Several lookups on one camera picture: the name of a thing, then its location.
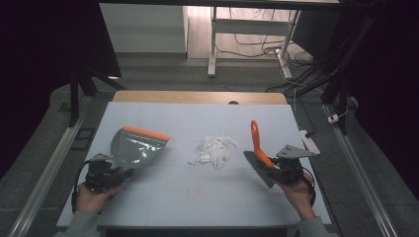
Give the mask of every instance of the white wall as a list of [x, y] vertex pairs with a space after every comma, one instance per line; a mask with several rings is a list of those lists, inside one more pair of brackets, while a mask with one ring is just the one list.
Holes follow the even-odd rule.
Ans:
[[115, 52], [186, 52], [187, 7], [100, 4]]

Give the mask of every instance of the crumpled tissue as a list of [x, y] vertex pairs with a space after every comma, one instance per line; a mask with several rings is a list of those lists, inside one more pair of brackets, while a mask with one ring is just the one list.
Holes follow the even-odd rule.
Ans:
[[229, 136], [206, 136], [198, 145], [198, 153], [188, 163], [200, 165], [211, 162], [214, 168], [221, 169], [231, 157], [231, 148], [236, 146]]

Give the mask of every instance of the metal frame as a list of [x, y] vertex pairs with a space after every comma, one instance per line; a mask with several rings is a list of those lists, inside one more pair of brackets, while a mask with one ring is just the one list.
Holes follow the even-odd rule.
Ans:
[[[324, 105], [323, 109], [328, 117], [332, 115], [331, 110], [329, 110], [327, 106]], [[338, 139], [341, 148], [348, 159], [349, 165], [351, 166], [354, 176], [360, 185], [361, 191], [363, 192], [364, 197], [373, 212], [382, 236], [398, 236], [393, 223], [391, 222], [391, 219], [388, 216], [388, 213], [385, 210], [376, 190], [371, 184], [367, 172], [364, 170], [364, 167], [358, 158], [357, 152], [355, 152], [348, 136], [346, 136], [337, 125], [333, 125], [333, 131], [335, 132], [336, 138]]]
[[21, 213], [13, 224], [12, 230], [9, 232], [8, 237], [26, 236], [38, 211], [70, 149], [71, 143], [77, 134], [84, 118], [87, 115], [90, 104], [93, 101], [91, 97], [86, 97], [81, 105], [80, 117], [75, 122], [74, 126], [65, 130], [64, 135], [58, 143], [55, 151], [53, 152], [48, 164], [43, 170], [40, 179], [34, 187], [31, 195], [29, 196], [25, 206], [22, 208]]
[[216, 7], [210, 8], [211, 18], [211, 38], [209, 49], [209, 73], [208, 77], [215, 77], [215, 40], [216, 34], [243, 34], [243, 35], [264, 35], [264, 36], [281, 36], [286, 37], [283, 47], [277, 57], [280, 60], [281, 68], [286, 79], [293, 78], [287, 65], [285, 55], [290, 44], [295, 22], [299, 11], [296, 11], [290, 22], [271, 22], [256, 20], [236, 20], [236, 19], [218, 19], [216, 17]]

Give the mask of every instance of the white table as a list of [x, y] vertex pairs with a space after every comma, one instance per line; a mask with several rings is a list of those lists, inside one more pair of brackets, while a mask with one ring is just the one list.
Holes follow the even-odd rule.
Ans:
[[[99, 226], [144, 227], [270, 227], [299, 221], [278, 187], [268, 189], [244, 158], [252, 150], [250, 121], [259, 124], [261, 146], [269, 155], [286, 144], [303, 148], [293, 112], [287, 105], [209, 105], [167, 103], [108, 104], [86, 159], [110, 154], [111, 140], [125, 125], [168, 134], [171, 139], [151, 165], [134, 171], [121, 191], [105, 206]], [[211, 164], [188, 164], [201, 139], [230, 136], [237, 144], [232, 158], [216, 170]], [[307, 158], [302, 166], [311, 170]], [[314, 211], [330, 224], [322, 194]], [[58, 226], [72, 218], [68, 200]]]

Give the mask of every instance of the wire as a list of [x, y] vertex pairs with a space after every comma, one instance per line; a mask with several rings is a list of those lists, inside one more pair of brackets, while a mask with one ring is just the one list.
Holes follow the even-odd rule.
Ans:
[[301, 54], [301, 53], [304, 53], [304, 52], [306, 52], [306, 51], [302, 51], [302, 52], [296, 53], [295, 56], [293, 57], [293, 59], [291, 59], [290, 53], [287, 52], [287, 57], [288, 58], [286, 58], [286, 61], [289, 62], [294, 67], [302, 67], [302, 66], [314, 65], [313, 62], [312, 62], [312, 60], [296, 60], [295, 59], [295, 57], [298, 54]]
[[[300, 77], [304, 76], [304, 74], [305, 74], [305, 73], [307, 73], [307, 71], [308, 71], [310, 68], [305, 69], [305, 71], [303, 71], [303, 72], [302, 72], [302, 73], [301, 73], [298, 77], [296, 77], [296, 78], [295, 78], [295, 80], [297, 80], [298, 78], [300, 78]], [[282, 70], [281, 70], [281, 74], [282, 74], [283, 78], [285, 78], [285, 76], [284, 76], [284, 72], [283, 72]], [[268, 92], [268, 91], [270, 91], [270, 90], [272, 90], [272, 89], [281, 88], [281, 87], [284, 87], [284, 86], [290, 85], [290, 84], [292, 83], [292, 82], [291, 82], [291, 81], [289, 81], [289, 80], [286, 80], [286, 82], [287, 82], [287, 83], [282, 84], [282, 85], [269, 87], [269, 88], [267, 88], [267, 89], [265, 90], [265, 92]]]
[[296, 58], [296, 56], [297, 56], [297, 55], [302, 54], [302, 53], [305, 53], [305, 52], [307, 52], [307, 51], [305, 51], [305, 50], [304, 50], [304, 51], [301, 51], [301, 52], [296, 53], [296, 54], [293, 56], [293, 59], [295, 60], [295, 58]]
[[[271, 16], [271, 22], [274, 20], [274, 16], [275, 16], [275, 9], [274, 9], [274, 11], [272, 12], [272, 16]], [[265, 49], [263, 48], [263, 46], [265, 45], [265, 42], [266, 42], [266, 39], [268, 38], [268, 36], [265, 36], [265, 40], [263, 41], [263, 44], [262, 44], [262, 51], [265, 51]]]
[[317, 67], [328, 67], [330, 65], [335, 65], [336, 60], [339, 58], [339, 55], [343, 51], [344, 46], [348, 44], [357, 34], [357, 32], [362, 27], [362, 22], [360, 22], [357, 26], [355, 26], [352, 31], [348, 34], [346, 39], [342, 41], [332, 52], [330, 52], [328, 55], [324, 56], [323, 58], [316, 59], [313, 63]]
[[291, 20], [291, 12], [292, 12], [293, 10], [290, 10], [289, 11], [289, 21]]
[[73, 187], [75, 193], [77, 193], [77, 189], [79, 188], [78, 181], [79, 181], [79, 178], [80, 178], [81, 171], [83, 170], [85, 165], [90, 164], [90, 163], [91, 163], [90, 160], [83, 162], [83, 164], [81, 164], [80, 169], [77, 171], [77, 175], [76, 175], [76, 178], [75, 178], [75, 181], [74, 181], [74, 187]]
[[296, 82], [292, 82], [292, 81], [287, 80], [286, 76], [284, 75], [283, 70], [281, 70], [281, 74], [283, 75], [284, 81], [286, 81], [288, 83], [291, 83], [291, 84], [294, 84], [294, 85], [297, 85], [297, 86], [305, 86], [304, 84], [299, 84], [299, 83], [296, 83]]
[[276, 55], [278, 54], [276, 51], [277, 49], [281, 49], [282, 46], [278, 45], [278, 46], [270, 46], [270, 47], [265, 47], [263, 48], [263, 51], [266, 55]]
[[[284, 76], [284, 72], [283, 71], [281, 71], [282, 72], [282, 75], [283, 75], [283, 77], [284, 77], [284, 80], [285, 81], [288, 81], [288, 82], [290, 82], [290, 83], [292, 83], [293, 85], [291, 86], [291, 87], [289, 87], [285, 92], [284, 92], [284, 95], [287, 95], [288, 94], [288, 92], [290, 91], [290, 90], [292, 90], [293, 88], [295, 88], [295, 86], [307, 86], [307, 85], [305, 85], [305, 84], [302, 84], [302, 82], [303, 81], [305, 81], [312, 73], [314, 73], [315, 71], [317, 70], [317, 68], [316, 67], [313, 67], [313, 66], [311, 66], [311, 67], [309, 67], [308, 69], [306, 69], [300, 76], [298, 76], [296, 79], [295, 79], [295, 81], [297, 81], [297, 82], [291, 82], [291, 81], [289, 81], [289, 80], [287, 80], [286, 78], [285, 78], [285, 76]], [[320, 75], [321, 74], [318, 74], [314, 79], [312, 79], [312, 81], [315, 81], [315, 80], [317, 80], [318, 78], [320, 78]], [[319, 90], [319, 89], [317, 89], [317, 88], [315, 88], [314, 89], [315, 91], [319, 91], [319, 92], [321, 92], [322, 93], [322, 91], [321, 90]]]
[[344, 114], [338, 116], [338, 118], [343, 117], [347, 112], [348, 112], [348, 106], [346, 107], [346, 112]]
[[261, 53], [261, 54], [256, 54], [256, 55], [245, 55], [245, 54], [241, 54], [238, 52], [233, 52], [233, 51], [225, 51], [225, 50], [221, 50], [219, 49], [216, 45], [215, 45], [216, 50], [220, 51], [220, 52], [224, 52], [224, 53], [231, 53], [231, 54], [235, 54], [238, 56], [244, 56], [244, 57], [259, 57], [259, 56], [264, 56], [265, 52]]
[[302, 167], [302, 169], [304, 169], [304, 171], [306, 171], [311, 176], [311, 178], [313, 179], [312, 185], [315, 188], [315, 180], [314, 180], [313, 174], [311, 174], [311, 172], [309, 170], [307, 170], [305, 167]]
[[258, 10], [256, 10], [256, 16], [254, 16], [254, 17], [252, 17], [250, 20], [254, 20], [254, 19], [256, 19], [257, 17], [259, 17], [259, 15], [261, 15], [261, 12], [262, 12], [262, 9], [258, 9]]
[[[237, 19], [237, 17], [235, 16], [235, 14], [233, 13], [233, 11], [232, 11], [232, 9], [231, 8], [228, 8], [228, 10], [229, 10], [229, 14], [230, 14], [230, 19], [233, 19], [233, 17], [234, 17], [234, 19]], [[261, 12], [261, 10], [262, 9], [258, 9], [257, 10], [257, 13], [258, 13], [258, 11], [259, 11], [259, 13], [258, 13], [258, 15], [257, 16], [255, 16], [255, 17], [253, 17], [251, 20], [254, 20], [255, 18], [257, 18], [259, 15], [260, 15], [260, 12]], [[271, 18], [271, 21], [274, 19], [274, 14], [275, 14], [275, 9], [274, 9], [274, 12], [272, 13], [272, 18]], [[277, 42], [284, 42], [283, 40], [277, 40], [277, 41], [266, 41], [266, 39], [267, 38], [265, 38], [265, 40], [264, 41], [261, 41], [261, 42], [240, 42], [238, 39], [237, 39], [237, 35], [236, 34], [234, 34], [234, 39], [236, 40], [236, 42], [238, 43], [238, 44], [241, 44], [241, 45], [262, 45], [262, 47], [263, 47], [263, 45], [265, 44], [265, 43], [277, 43]]]
[[77, 189], [80, 188], [80, 186], [86, 184], [86, 182], [81, 183], [80, 185], [77, 186]]
[[225, 89], [225, 90], [229, 91], [229, 92], [235, 92], [234, 90], [231, 90], [231, 89], [229, 89], [228, 87], [226, 87], [226, 86], [224, 86], [224, 85], [218, 84], [218, 86], [219, 86], [220, 88], [223, 88], [223, 89]]

